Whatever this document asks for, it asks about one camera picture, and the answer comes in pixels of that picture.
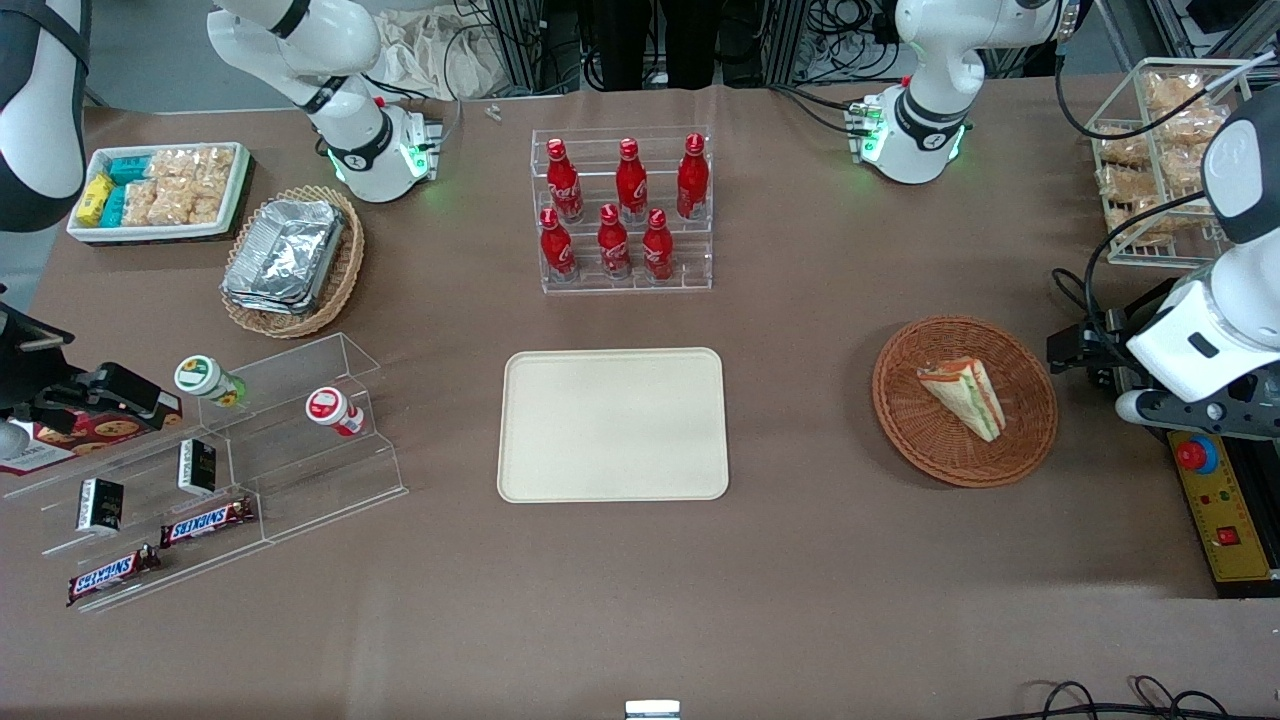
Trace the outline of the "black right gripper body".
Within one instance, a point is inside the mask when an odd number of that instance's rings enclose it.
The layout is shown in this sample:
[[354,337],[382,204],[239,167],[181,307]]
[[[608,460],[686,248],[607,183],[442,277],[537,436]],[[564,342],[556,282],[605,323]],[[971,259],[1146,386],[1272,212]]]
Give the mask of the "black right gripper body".
[[63,351],[76,336],[14,307],[3,307],[1,319],[1,418],[6,420],[19,406],[77,374]]

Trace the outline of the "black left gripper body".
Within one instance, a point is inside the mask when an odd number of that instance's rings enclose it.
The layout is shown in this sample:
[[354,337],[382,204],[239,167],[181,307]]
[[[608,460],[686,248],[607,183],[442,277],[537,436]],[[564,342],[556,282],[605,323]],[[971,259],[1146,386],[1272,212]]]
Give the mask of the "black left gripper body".
[[1088,322],[1047,337],[1047,368],[1051,375],[1083,374],[1089,386],[1110,396],[1134,389],[1137,382],[1137,374],[1107,350],[1105,334]]

